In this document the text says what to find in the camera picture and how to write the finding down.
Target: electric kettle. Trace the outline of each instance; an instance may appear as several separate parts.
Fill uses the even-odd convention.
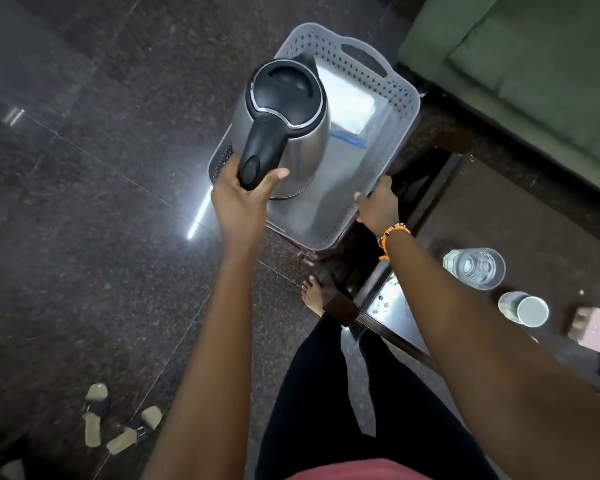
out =
[[[240,185],[253,190],[270,170],[290,174],[271,198],[305,190],[315,176],[329,138],[329,105],[313,56],[274,59],[251,76],[233,113],[230,139],[241,154]]]

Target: basket handle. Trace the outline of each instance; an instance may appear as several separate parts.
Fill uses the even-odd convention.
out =
[[[384,55],[378,52],[375,48],[371,47],[368,43],[362,42],[362,40],[358,40],[357,38],[353,37],[340,37],[341,50],[343,45],[350,45],[360,49],[363,52],[366,52],[367,55],[369,55],[372,59],[375,59],[378,65],[380,65],[386,72],[384,79],[389,77],[390,74],[393,74],[393,67],[391,67],[391,64],[384,58]]]

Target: small box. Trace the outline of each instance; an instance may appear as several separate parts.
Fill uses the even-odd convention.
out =
[[[568,335],[579,345],[600,352],[600,308],[578,308]]]

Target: orange bracelet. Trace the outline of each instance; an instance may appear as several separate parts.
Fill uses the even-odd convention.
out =
[[[386,252],[386,238],[387,238],[387,236],[389,236],[389,233],[391,233],[391,231],[396,230],[396,229],[401,229],[403,231],[406,231],[409,234],[411,233],[411,231],[409,231],[409,229],[407,229],[407,227],[401,222],[398,222],[398,224],[392,225],[391,227],[389,227],[389,229],[384,231],[384,234],[382,234],[382,237],[380,237],[378,239],[378,246],[380,246],[382,248],[382,250],[384,251],[384,256],[380,256],[380,260],[386,259],[387,261],[389,261],[389,255]]]

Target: pink shirt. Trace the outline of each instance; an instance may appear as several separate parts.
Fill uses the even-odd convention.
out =
[[[348,461],[296,473],[288,480],[431,480],[384,458]]]

